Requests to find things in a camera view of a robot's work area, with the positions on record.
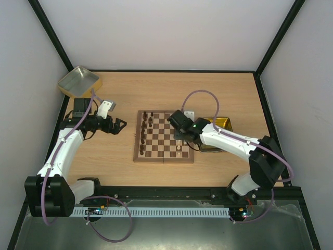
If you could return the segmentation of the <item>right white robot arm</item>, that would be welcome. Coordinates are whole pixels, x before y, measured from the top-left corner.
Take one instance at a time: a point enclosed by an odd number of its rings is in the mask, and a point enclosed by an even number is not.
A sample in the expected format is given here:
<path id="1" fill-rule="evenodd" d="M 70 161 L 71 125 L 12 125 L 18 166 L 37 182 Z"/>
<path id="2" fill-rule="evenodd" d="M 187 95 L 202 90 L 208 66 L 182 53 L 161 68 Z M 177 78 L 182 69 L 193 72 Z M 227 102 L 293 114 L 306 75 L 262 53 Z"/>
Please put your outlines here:
<path id="1" fill-rule="evenodd" d="M 194 144 L 212 146 L 246 161 L 249 172 L 236 175 L 227 187 L 227 199 L 233 204 L 258 188 L 271 190 L 285 167 L 285 159 L 271 137 L 242 136 L 180 110 L 138 111 L 136 136 L 134 161 L 193 163 Z"/>

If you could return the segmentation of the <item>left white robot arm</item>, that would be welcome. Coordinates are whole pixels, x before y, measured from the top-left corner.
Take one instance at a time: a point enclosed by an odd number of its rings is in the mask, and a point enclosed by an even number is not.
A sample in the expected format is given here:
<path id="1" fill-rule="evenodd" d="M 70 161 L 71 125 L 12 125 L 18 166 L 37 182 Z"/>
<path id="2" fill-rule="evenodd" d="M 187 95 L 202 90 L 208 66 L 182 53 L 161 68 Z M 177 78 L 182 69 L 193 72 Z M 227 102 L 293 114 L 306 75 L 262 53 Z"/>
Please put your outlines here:
<path id="1" fill-rule="evenodd" d="M 60 123 L 56 145 L 45 165 L 35 176 L 27 177 L 24 188 L 33 217 L 69 217 L 76 204 L 100 193 L 98 178 L 80 178 L 68 183 L 72 161 L 88 132 L 100 130 L 117 135 L 127 123 L 119 118 L 88 115 L 85 118 L 66 115 Z"/>

